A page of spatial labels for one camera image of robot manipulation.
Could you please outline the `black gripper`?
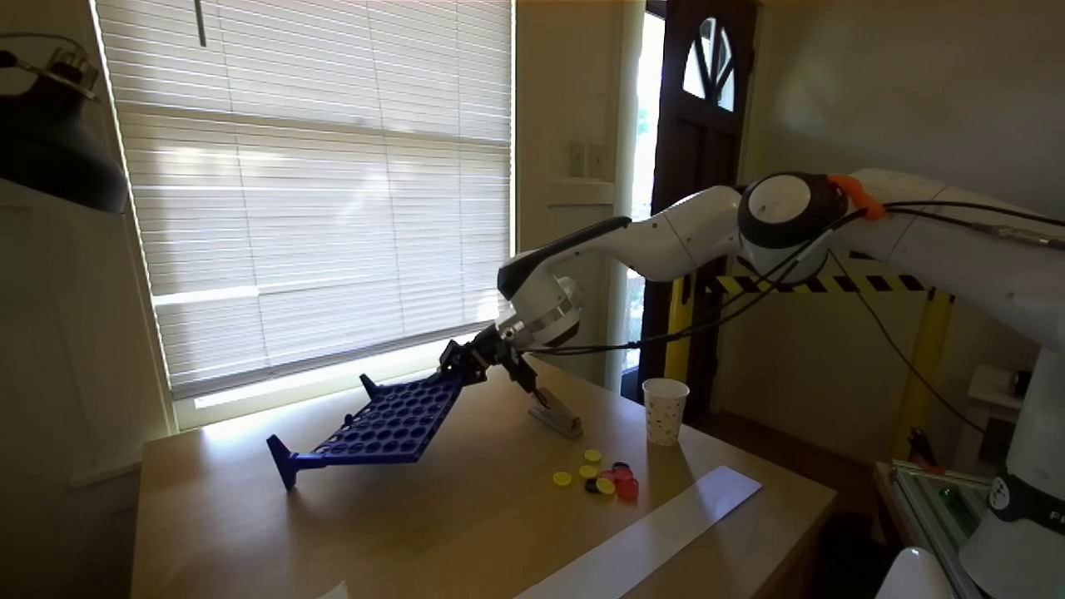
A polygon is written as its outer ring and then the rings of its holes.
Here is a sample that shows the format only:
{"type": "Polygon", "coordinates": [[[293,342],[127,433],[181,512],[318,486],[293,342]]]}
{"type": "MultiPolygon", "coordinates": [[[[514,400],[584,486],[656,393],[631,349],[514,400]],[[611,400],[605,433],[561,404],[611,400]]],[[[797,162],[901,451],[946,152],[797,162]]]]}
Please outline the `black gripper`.
{"type": "Polygon", "coordinates": [[[480,329],[473,342],[449,340],[440,353],[440,370],[459,378],[463,384],[483,384],[489,365],[506,365],[513,384],[520,384],[536,404],[545,406],[536,370],[494,327],[480,329]]]}

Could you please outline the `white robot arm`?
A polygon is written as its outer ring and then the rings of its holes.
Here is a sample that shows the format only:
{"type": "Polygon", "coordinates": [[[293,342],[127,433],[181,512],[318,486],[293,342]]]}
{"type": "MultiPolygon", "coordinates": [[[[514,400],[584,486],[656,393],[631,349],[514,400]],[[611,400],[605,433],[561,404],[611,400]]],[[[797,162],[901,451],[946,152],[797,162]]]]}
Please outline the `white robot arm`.
{"type": "Polygon", "coordinates": [[[1039,348],[1005,466],[958,564],[992,599],[1062,599],[1065,246],[1050,216],[891,170],[704,187],[648,220],[615,216],[510,261],[494,289],[513,318],[443,360],[473,378],[506,365],[533,386],[522,358],[580,329],[574,285],[557,272],[580,256],[611,256],[651,284],[736,256],[770,284],[804,284],[837,250],[946,289],[1039,348]]]}

